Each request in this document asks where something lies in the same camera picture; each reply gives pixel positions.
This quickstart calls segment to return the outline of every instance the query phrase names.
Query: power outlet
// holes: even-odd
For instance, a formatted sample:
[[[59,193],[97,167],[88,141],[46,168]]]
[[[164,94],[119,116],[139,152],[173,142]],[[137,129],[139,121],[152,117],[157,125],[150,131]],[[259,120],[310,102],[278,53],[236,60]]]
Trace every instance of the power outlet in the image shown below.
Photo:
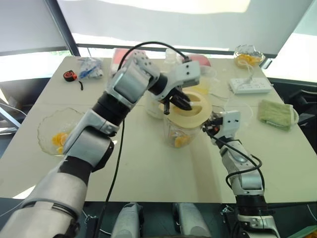
[[[231,78],[229,85],[234,94],[268,93],[272,89],[272,85],[266,78],[252,78],[250,82],[245,82],[245,78]]]

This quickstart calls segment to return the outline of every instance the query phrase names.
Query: tape measure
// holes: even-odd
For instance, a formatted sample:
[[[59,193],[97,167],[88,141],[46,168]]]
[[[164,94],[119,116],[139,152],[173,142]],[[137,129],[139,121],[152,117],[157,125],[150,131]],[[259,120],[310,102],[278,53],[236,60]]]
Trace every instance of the tape measure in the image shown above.
[[[72,82],[77,79],[77,75],[72,70],[65,72],[63,77],[67,82]]]

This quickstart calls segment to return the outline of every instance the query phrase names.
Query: green towel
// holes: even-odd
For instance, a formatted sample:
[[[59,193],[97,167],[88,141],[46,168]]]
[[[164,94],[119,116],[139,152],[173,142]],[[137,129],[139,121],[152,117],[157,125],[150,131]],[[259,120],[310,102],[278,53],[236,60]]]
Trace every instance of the green towel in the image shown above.
[[[293,105],[262,100],[259,105],[259,120],[282,130],[290,130],[297,124],[298,114]]]

